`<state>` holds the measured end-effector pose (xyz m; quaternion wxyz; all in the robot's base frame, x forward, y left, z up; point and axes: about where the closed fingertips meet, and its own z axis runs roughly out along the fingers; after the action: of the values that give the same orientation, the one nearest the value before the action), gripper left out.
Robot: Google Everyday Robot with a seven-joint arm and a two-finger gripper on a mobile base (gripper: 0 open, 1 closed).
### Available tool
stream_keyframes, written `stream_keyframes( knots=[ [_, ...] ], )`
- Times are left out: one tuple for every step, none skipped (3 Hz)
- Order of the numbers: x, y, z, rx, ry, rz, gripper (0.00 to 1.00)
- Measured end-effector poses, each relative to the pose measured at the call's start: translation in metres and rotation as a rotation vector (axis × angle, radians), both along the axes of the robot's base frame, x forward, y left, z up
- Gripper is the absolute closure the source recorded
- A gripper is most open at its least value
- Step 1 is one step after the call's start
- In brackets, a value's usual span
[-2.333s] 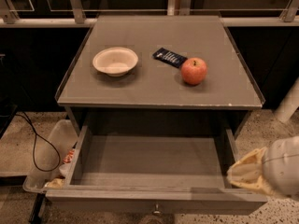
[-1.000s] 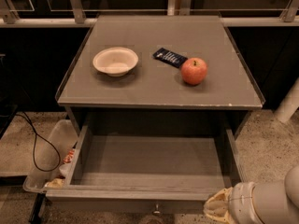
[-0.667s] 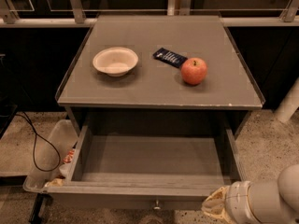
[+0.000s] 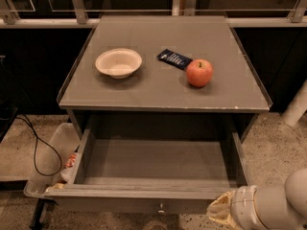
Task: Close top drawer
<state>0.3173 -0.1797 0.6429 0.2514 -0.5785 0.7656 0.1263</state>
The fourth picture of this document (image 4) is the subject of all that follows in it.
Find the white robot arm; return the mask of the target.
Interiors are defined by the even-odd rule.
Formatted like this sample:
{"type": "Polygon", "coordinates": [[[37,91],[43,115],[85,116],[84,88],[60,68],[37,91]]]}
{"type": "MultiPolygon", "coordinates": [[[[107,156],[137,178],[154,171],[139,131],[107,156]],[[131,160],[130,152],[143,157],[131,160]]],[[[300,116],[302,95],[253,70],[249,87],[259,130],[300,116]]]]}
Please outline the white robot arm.
{"type": "Polygon", "coordinates": [[[306,230],[307,169],[292,172],[284,184],[226,192],[206,214],[232,230],[306,230]]]}

